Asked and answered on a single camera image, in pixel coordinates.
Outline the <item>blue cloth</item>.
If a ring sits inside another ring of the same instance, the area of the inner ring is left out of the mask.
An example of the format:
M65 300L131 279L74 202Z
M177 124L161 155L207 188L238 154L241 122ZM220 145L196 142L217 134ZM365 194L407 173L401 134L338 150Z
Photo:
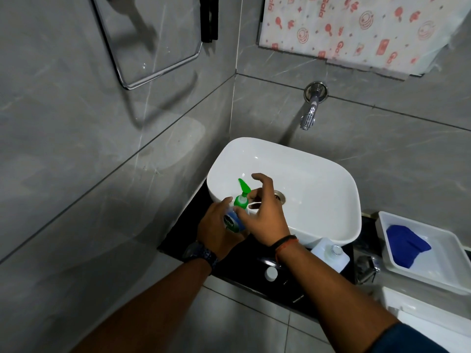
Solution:
M391 225L386 234L394 262L407 269L418 255L432 249L430 244L403 225Z

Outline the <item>white red-patterned curtain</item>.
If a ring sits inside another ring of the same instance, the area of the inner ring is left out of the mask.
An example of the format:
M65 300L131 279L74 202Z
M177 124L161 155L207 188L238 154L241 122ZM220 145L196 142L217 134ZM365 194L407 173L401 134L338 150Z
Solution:
M429 72L471 0L265 0L259 46L406 79Z

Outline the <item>chrome wall tap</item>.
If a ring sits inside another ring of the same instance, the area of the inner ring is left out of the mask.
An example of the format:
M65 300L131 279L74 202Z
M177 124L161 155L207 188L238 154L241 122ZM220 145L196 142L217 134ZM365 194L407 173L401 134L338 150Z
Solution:
M309 104L309 109L301 117L300 129L307 131L315 123L318 106L328 97L328 88L323 82L312 82L305 87L303 96L305 102Z

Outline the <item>black wall bracket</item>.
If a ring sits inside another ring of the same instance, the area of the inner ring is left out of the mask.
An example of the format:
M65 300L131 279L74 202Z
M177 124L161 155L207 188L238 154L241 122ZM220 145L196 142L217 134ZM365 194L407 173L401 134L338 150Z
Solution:
M199 1L201 41L211 43L219 38L219 0Z

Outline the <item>white ceramic wash basin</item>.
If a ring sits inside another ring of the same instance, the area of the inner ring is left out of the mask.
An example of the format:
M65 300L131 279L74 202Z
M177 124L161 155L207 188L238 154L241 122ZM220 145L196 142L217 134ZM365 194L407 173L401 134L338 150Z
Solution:
M251 188L262 186L251 177L272 178L291 234L305 247L328 238L339 246L360 235L362 220L358 190L352 175L337 163L258 138L229 142L211 166L207 187L213 201L242 193L238 179Z

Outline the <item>white plastic tray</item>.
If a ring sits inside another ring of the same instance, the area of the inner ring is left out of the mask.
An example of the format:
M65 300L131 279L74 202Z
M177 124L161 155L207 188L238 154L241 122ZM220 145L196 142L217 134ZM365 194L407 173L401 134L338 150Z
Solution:
M454 233L384 211L378 216L376 230L384 242L381 255L389 271L459 295L471 295L471 260ZM391 225L406 226L432 247L418 255L410 269L393 260L386 234Z

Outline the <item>black counter slab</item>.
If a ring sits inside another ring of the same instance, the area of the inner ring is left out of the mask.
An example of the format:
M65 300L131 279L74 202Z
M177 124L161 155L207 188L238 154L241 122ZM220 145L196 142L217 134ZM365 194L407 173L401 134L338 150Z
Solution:
M189 244L196 240L197 225L212 203L207 181L204 180L158 249L181 260ZM286 267L276 266L278 276L273 282L265 278L269 264L276 264L273 251L250 235L216 265L213 275L254 291L282 307L294 309L296 313L317 319L317 309Z

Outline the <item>black wristwatch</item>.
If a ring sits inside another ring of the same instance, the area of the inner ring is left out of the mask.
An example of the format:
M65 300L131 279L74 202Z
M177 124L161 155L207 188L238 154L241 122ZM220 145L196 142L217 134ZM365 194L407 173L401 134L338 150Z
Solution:
M185 250L182 256L183 262L190 262L195 259L203 259L206 261L210 268L211 272L215 269L215 266L219 262L217 256L213 251L208 249L203 243L200 241L195 241L191 243Z

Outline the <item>chrome angle valve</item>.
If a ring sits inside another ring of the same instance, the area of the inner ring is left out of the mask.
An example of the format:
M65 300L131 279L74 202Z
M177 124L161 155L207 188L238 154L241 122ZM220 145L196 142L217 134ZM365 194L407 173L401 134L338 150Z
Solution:
M361 255L355 261L356 284L374 283L380 273L380 260L377 257Z

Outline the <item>black and orange wrist thread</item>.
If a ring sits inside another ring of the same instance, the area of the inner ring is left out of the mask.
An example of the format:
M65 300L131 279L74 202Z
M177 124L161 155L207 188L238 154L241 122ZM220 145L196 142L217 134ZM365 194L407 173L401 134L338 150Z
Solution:
M295 235L287 235L279 239L278 241L276 241L273 245L271 245L269 248L274 252L275 261L279 263L279 259L278 259L279 253L287 246L296 242L299 242L299 239Z

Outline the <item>person's right hand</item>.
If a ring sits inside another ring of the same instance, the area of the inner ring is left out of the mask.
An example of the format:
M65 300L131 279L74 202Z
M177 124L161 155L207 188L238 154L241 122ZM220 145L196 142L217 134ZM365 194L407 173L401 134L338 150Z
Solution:
M291 235L283 213L281 202L274 196L273 180L262 173L253 173L252 178L262 183L262 187L248 194L249 202L259 203L256 213L258 230L249 231L260 243L270 247L279 239Z

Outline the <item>green pump soap bottle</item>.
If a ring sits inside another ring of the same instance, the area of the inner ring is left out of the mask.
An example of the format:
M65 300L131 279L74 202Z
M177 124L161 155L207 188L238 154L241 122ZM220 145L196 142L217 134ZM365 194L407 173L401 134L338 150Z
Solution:
M235 207L242 208L247 214L249 214L249 200L248 194L251 192L250 187L244 182L243 179L238 179L242 193L235 197L235 200L229 204L229 207L223 217L223 222L229 231L233 233L241 233L246 230L241 219L238 217L237 213L234 211Z

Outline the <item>person's left hand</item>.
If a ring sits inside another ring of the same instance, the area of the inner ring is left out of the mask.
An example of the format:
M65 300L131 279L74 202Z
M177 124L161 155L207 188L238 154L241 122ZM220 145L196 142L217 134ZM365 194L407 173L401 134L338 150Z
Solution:
M218 261L222 261L236 245L249 235L248 230L234 233L226 228L223 217L232 199L232 197L226 197L221 202L212 203L198 224L197 240L212 251Z

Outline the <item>white toilet tank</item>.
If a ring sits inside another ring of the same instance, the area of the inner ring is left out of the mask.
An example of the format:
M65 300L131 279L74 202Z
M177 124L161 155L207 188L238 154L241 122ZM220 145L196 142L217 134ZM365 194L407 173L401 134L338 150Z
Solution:
M399 321L411 326L450 353L471 353L471 320L386 287L373 296Z

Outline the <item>person's left forearm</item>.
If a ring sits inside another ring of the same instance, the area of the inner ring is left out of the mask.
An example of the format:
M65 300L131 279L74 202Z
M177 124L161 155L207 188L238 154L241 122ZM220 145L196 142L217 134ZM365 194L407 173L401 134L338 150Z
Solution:
M211 273L197 258L183 263L122 306L71 353L161 353Z

